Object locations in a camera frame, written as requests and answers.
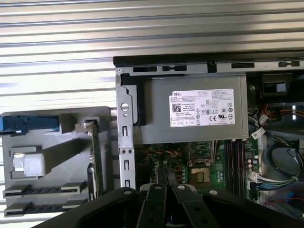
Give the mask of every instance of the barcode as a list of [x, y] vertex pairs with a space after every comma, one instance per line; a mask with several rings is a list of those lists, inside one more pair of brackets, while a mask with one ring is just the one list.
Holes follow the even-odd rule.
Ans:
[[181, 112], [181, 104], [172, 104], [172, 111], [174, 113], [180, 113]]

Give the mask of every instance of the green circuit board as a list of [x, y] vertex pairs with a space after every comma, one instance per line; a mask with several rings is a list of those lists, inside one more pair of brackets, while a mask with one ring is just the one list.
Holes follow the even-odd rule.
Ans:
[[[248, 198], [246, 184], [249, 173], [259, 169], [257, 143], [253, 139], [245, 142], [220, 140], [146, 146], [153, 166], [151, 182], [156, 182], [157, 168], [173, 168], [178, 183], [193, 185], [199, 193], [222, 189]], [[231, 160], [230, 150], [234, 151], [236, 159]], [[233, 166], [239, 166], [237, 170], [242, 171], [231, 171], [229, 162], [234, 162]]]

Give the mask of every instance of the corrugated metal background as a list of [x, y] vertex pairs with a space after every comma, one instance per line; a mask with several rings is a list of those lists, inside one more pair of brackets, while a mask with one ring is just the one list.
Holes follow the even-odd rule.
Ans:
[[302, 0], [0, 0], [0, 113], [115, 107], [113, 56], [303, 48], [303, 11]]

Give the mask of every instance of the white label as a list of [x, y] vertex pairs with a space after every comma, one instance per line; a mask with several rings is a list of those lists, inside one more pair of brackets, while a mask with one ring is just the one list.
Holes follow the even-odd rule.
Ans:
[[171, 127], [235, 124], [233, 89], [174, 91], [169, 103]]
[[269, 119], [269, 118], [268, 118], [268, 116], [266, 116], [266, 115], [260, 116], [260, 118], [259, 118], [259, 123], [260, 123], [260, 125], [262, 125], [263, 123], [265, 123], [268, 119]]
[[254, 140], [256, 140], [257, 138], [261, 137], [265, 132], [266, 131], [264, 130], [264, 128], [261, 127], [256, 132], [253, 132], [251, 136]]

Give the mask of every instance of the blue latch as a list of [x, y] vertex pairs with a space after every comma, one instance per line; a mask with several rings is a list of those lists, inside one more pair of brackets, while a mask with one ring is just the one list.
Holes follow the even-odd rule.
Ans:
[[57, 116], [2, 116], [0, 117], [0, 135], [26, 134], [29, 130], [53, 129], [59, 131], [59, 119]]

